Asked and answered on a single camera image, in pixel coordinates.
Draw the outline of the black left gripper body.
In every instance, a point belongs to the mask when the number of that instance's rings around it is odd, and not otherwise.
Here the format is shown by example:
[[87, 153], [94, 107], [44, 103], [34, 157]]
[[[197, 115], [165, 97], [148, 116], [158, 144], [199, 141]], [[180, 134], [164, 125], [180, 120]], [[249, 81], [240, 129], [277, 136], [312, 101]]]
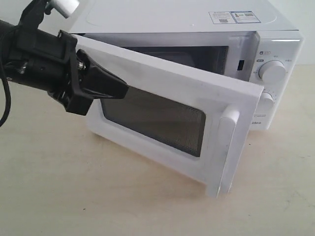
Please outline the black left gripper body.
[[69, 113], [84, 116], [93, 98], [79, 88], [83, 64], [76, 55], [77, 38], [61, 30], [57, 36], [39, 30], [48, 0], [33, 0], [17, 25], [0, 22], [0, 77], [46, 91]]

